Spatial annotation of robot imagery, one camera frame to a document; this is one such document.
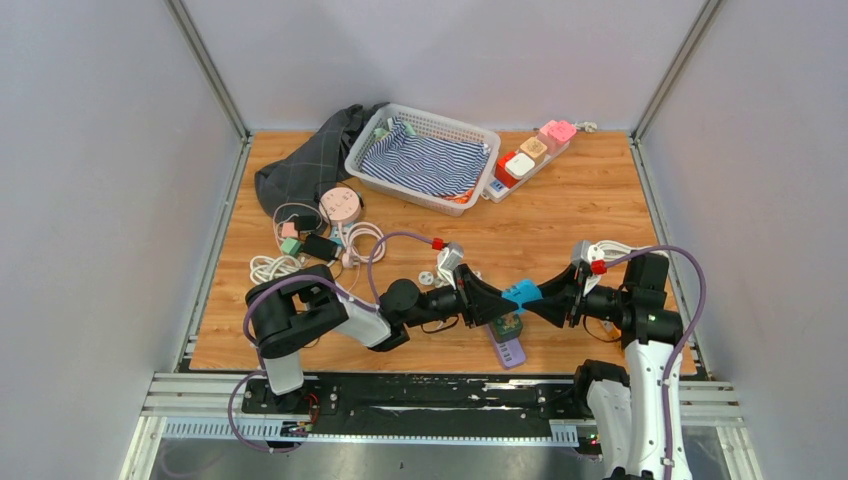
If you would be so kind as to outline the blue cube plug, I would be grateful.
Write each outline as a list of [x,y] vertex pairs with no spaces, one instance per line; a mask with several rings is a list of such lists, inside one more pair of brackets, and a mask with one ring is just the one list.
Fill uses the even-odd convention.
[[530,279],[523,279],[503,290],[501,296],[516,305],[516,308],[513,310],[516,314],[523,314],[526,312],[526,309],[524,308],[526,303],[541,300],[543,298],[539,287]]

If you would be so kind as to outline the dark green dragon cube plug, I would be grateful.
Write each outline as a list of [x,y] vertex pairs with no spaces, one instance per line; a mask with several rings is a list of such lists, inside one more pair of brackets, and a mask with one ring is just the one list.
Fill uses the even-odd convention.
[[501,316],[489,324],[489,331],[497,343],[517,339],[523,331],[523,322],[519,314]]

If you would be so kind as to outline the purple power strip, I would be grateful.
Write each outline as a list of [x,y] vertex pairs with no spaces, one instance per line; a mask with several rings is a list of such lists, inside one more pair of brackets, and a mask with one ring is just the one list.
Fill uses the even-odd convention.
[[495,330],[491,325],[486,327],[491,345],[495,355],[504,370],[511,370],[522,366],[526,360],[526,354],[518,338],[500,342],[495,336]]

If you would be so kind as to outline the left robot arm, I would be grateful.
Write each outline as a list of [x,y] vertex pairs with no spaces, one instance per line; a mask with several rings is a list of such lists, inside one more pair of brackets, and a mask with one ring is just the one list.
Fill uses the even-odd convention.
[[304,405],[307,389],[300,351],[328,332],[384,352],[408,341],[410,327],[451,317],[477,327],[520,307],[465,264],[452,276],[452,283],[427,292],[409,279],[396,280],[374,304],[340,287],[323,265],[250,289],[243,330],[269,384],[268,400],[283,413]]

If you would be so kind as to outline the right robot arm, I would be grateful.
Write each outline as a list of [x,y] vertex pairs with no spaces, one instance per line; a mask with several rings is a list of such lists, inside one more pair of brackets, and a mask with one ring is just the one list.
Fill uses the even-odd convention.
[[684,328],[665,307],[669,260],[634,255],[620,286],[592,286],[609,265],[592,251],[575,253],[524,307],[558,327],[596,318],[620,332],[626,366],[587,360],[570,392],[575,411],[596,422],[606,478],[690,479],[679,399]]

